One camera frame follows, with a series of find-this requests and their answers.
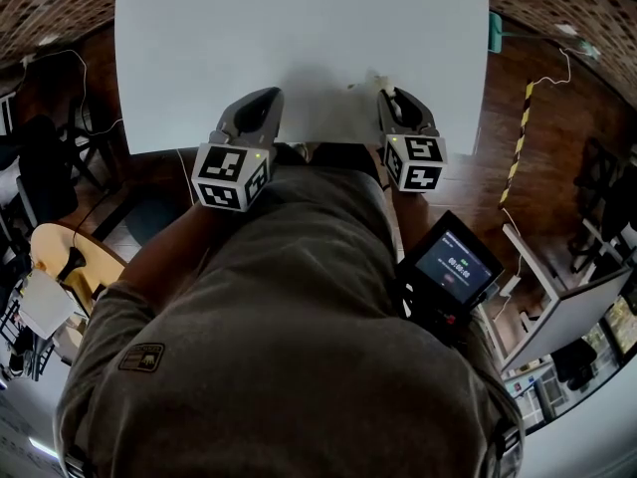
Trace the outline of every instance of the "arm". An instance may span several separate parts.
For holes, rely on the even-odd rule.
[[[391,185],[391,198],[402,247],[405,253],[409,253],[430,230],[429,205],[421,194],[399,191],[394,184]]]
[[[139,250],[119,280],[158,314],[192,278],[207,251],[219,247],[236,225],[234,212],[197,202]]]

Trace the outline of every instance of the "small monitor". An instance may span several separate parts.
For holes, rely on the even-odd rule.
[[[416,262],[416,267],[465,304],[493,272],[460,239],[447,230]]]
[[[447,211],[398,264],[397,281],[411,312],[466,316],[500,276],[502,264],[478,237]]]

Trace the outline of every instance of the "black device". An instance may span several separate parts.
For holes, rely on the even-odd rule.
[[[447,211],[398,264],[396,301],[404,301],[411,312],[406,317],[429,331],[465,324],[503,270],[480,239]]]

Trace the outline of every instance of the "brick ceiling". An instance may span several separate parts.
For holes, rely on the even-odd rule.
[[[558,23],[575,27],[602,52],[591,67],[637,108],[637,0],[491,0],[491,7],[542,34],[558,33]],[[73,42],[113,13],[114,0],[0,0],[0,66],[34,53],[47,36]]]

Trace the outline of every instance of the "yellow and black tape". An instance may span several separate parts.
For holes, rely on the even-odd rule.
[[[525,144],[525,136],[527,134],[527,122],[529,121],[529,112],[531,110],[531,94],[533,93],[534,82],[527,82],[527,96],[525,97],[525,111],[522,114],[522,125],[520,126],[520,138],[518,138],[518,144],[516,145],[516,153],[514,154],[514,164],[511,165],[511,170],[509,170],[509,178],[507,179],[507,185],[505,186],[505,190],[502,192],[502,197],[500,198],[500,203],[498,204],[498,208],[502,209],[505,205],[505,201],[509,196],[509,189],[511,189],[511,184],[514,180],[514,175],[518,171],[518,163],[520,162],[520,152],[522,151],[522,147]]]

